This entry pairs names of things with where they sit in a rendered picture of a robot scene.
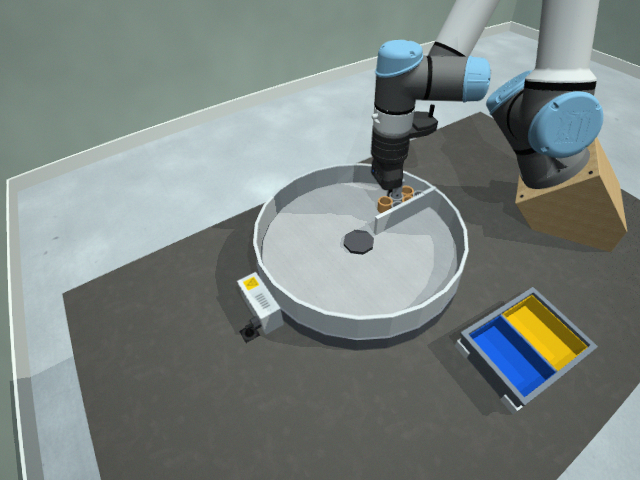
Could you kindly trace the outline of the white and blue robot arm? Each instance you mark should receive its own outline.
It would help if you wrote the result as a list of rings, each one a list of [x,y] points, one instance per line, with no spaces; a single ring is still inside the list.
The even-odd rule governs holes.
[[[413,41],[384,43],[375,70],[374,107],[405,115],[416,100],[482,100],[490,65],[470,54],[499,1],[456,0],[428,56]],[[534,70],[509,80],[487,99],[490,115],[517,156],[520,177],[531,189],[550,188],[578,174],[589,161],[587,147],[601,130],[597,78],[589,69],[598,7],[599,0],[542,0]]]

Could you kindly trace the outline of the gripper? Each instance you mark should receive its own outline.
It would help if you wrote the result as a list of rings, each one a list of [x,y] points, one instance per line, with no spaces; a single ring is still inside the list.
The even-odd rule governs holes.
[[[433,117],[434,108],[435,105],[431,104],[429,112],[415,111],[414,108],[409,114],[392,116],[383,114],[374,107],[371,174],[381,188],[387,190],[388,197],[392,192],[393,199],[401,198],[405,183],[403,164],[408,155],[410,139],[428,136],[437,131],[438,120]]]

